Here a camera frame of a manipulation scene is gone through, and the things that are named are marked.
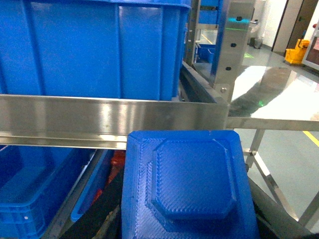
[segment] white wall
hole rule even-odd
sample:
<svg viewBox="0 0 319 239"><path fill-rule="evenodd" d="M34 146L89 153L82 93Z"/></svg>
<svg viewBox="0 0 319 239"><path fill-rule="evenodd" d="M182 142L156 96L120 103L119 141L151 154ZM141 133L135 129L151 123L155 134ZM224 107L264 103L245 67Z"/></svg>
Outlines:
<svg viewBox="0 0 319 239"><path fill-rule="evenodd" d="M259 35L264 37L264 44L267 46L272 47L274 44L286 1L266 0Z"/></svg>
<svg viewBox="0 0 319 239"><path fill-rule="evenodd" d="M311 21L310 21L310 24L309 24L309 27L307 29L307 32L306 32L306 35L305 35L305 40L310 40L315 29L313 28L313 25L318 23L318 20L319 20L319 3L317 4L316 8L315 8L315 11L314 11L314 14L311 18Z"/></svg>
<svg viewBox="0 0 319 239"><path fill-rule="evenodd" d="M255 0L255 11L254 11L254 15L252 17L253 21L261 21L261 18L263 16L264 13L264 6L265 6L266 0Z"/></svg>

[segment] red object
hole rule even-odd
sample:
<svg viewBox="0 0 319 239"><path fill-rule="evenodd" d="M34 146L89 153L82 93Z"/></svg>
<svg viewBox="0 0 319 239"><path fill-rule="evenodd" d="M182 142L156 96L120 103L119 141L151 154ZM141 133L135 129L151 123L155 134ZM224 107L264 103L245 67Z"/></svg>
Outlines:
<svg viewBox="0 0 319 239"><path fill-rule="evenodd" d="M91 205L93 205L95 203L96 200L98 200L98 198L102 195L103 191L102 189L98 189L98 191L96 192L93 202L91 203Z"/></svg>
<svg viewBox="0 0 319 239"><path fill-rule="evenodd" d="M125 151L123 150L115 151L114 156L111 159L111 173L105 187L110 184L110 182L115 178L115 176L124 167L124 165L125 165Z"/></svg>

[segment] metal shelf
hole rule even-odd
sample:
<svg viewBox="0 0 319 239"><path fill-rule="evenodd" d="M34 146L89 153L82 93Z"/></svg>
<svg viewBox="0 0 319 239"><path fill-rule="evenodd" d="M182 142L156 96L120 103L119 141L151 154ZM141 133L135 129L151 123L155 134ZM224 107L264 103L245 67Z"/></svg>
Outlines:
<svg viewBox="0 0 319 239"><path fill-rule="evenodd" d="M125 149L135 130L224 129L228 103L182 71L182 94L197 102L0 95L0 144Z"/></svg>
<svg viewBox="0 0 319 239"><path fill-rule="evenodd" d="M194 64L210 77L211 64ZM247 76L245 70L256 77ZM319 131L319 84L286 68L242 66L235 82L227 128Z"/></svg>

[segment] blue plastic crate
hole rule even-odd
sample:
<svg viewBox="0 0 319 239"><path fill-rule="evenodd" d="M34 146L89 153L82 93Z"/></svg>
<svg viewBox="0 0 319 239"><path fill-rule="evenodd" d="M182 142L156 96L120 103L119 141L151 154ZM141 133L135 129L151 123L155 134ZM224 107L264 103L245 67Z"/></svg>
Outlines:
<svg viewBox="0 0 319 239"><path fill-rule="evenodd" d="M197 62L213 63L215 54L215 45L200 44L197 50L199 60Z"/></svg>
<svg viewBox="0 0 319 239"><path fill-rule="evenodd" d="M123 239L258 239L240 138L234 131L129 135Z"/></svg>
<svg viewBox="0 0 319 239"><path fill-rule="evenodd" d="M190 0L2 0L0 93L171 100Z"/></svg>
<svg viewBox="0 0 319 239"><path fill-rule="evenodd" d="M217 10L201 10L198 22L201 24L219 24L223 7L222 0L203 0L201 6L216 6Z"/></svg>
<svg viewBox="0 0 319 239"><path fill-rule="evenodd" d="M104 189L110 173L110 163L113 157L113 150L104 150L98 164L96 165L89 181L87 182L81 196L79 197L72 213L71 220L76 222L90 208L94 196L99 189Z"/></svg>
<svg viewBox="0 0 319 239"><path fill-rule="evenodd" d="M38 239L93 150L7 146L0 150L0 237Z"/></svg>

